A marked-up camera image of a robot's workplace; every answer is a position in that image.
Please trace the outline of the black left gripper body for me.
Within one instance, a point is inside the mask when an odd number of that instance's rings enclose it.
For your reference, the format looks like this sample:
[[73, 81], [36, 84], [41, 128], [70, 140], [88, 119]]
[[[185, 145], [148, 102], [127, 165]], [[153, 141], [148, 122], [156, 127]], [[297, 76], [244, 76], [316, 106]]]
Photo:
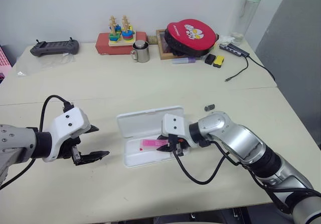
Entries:
[[69, 138], [66, 141], [64, 141], [60, 147], [58, 158], [59, 159], [72, 158], [73, 163], [75, 165], [79, 165], [81, 160], [81, 155], [77, 149], [77, 145], [80, 143], [81, 143], [81, 140], [79, 137], [76, 137], [74, 139]]

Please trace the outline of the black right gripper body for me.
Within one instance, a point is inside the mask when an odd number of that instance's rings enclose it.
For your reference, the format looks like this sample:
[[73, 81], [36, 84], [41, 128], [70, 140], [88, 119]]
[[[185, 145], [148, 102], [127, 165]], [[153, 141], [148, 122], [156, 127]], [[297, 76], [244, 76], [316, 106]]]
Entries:
[[169, 150], [177, 156], [184, 156], [184, 150], [190, 147], [188, 141], [177, 135], [169, 134]]

